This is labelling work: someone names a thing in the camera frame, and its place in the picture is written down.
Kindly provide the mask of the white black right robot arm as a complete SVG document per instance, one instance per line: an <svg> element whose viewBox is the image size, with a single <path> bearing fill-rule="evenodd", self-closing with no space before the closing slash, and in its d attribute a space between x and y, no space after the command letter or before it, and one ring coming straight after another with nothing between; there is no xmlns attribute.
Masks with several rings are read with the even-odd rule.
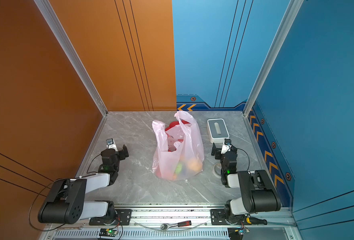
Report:
<svg viewBox="0 0 354 240"><path fill-rule="evenodd" d="M277 212L281 209L281 199L271 178L265 170L238 171L239 148L229 139L221 148L213 144L211 155L220 161L222 184L231 189L239 189L241 197L228 200L224 208L211 210L212 225L268 225L267 220L252 217L252 214Z"/></svg>

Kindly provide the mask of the pink plastic bag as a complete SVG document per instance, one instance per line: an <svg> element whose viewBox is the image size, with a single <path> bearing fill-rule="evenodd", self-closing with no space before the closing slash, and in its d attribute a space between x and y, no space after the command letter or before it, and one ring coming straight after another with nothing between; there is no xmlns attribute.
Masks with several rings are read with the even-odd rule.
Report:
<svg viewBox="0 0 354 240"><path fill-rule="evenodd" d="M160 179L179 181L191 178L203 171L204 146L199 125L185 111L175 113L180 124L165 131L165 123L154 120L153 131L157 148L153 158L153 173Z"/></svg>

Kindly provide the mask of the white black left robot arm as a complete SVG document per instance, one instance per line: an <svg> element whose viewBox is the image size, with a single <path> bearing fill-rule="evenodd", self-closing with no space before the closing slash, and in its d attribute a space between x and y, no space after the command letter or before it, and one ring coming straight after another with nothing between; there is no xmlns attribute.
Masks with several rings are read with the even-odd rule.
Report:
<svg viewBox="0 0 354 240"><path fill-rule="evenodd" d="M111 186L119 176L120 162L129 157L126 145L121 150L107 148L100 153L102 164L94 174L53 183L39 212L42 224L74 224L89 219L90 224L117 224L119 215L112 201L86 201L85 195Z"/></svg>

